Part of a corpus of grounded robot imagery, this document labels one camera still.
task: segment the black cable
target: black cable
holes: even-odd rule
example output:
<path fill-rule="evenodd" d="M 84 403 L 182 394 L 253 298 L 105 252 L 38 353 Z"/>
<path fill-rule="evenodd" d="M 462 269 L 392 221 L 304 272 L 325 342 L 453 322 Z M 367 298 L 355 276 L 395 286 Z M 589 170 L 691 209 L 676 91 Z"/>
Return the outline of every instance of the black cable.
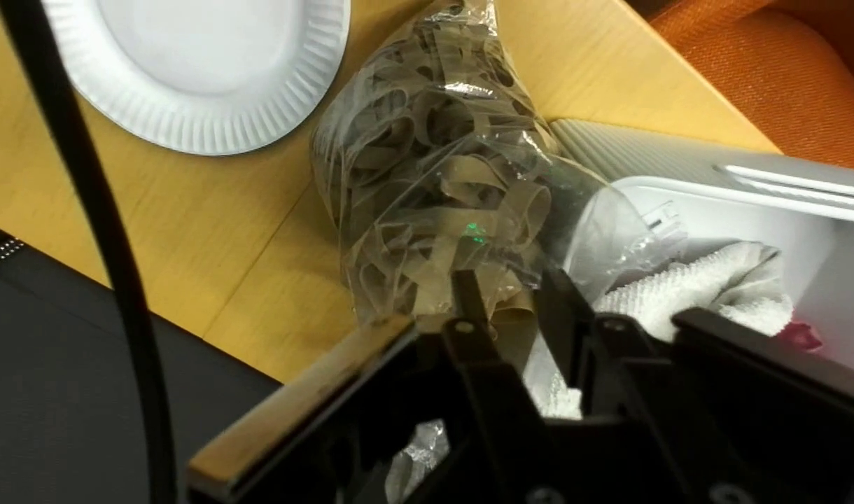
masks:
<path fill-rule="evenodd" d="M 78 100 L 71 90 L 39 0 L 0 0 L 0 17 L 32 81 L 35 97 L 39 100 L 46 122 L 57 139 L 60 157 L 66 158 L 71 181 L 84 203 L 96 244 L 109 272 L 120 322 L 126 328 L 136 380 L 140 388 L 151 504 L 175 504 L 178 461 L 168 388 L 140 272 L 129 249 L 119 203 L 99 163 Z"/>

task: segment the white paper plate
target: white paper plate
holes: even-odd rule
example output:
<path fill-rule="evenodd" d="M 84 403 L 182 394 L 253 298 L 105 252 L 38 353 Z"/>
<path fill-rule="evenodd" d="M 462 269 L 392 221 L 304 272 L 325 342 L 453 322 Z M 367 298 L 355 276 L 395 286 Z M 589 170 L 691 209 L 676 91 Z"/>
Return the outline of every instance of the white paper plate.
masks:
<path fill-rule="evenodd" d="M 77 90 L 126 132 L 241 154 L 329 91 L 351 0 L 42 0 Z"/>

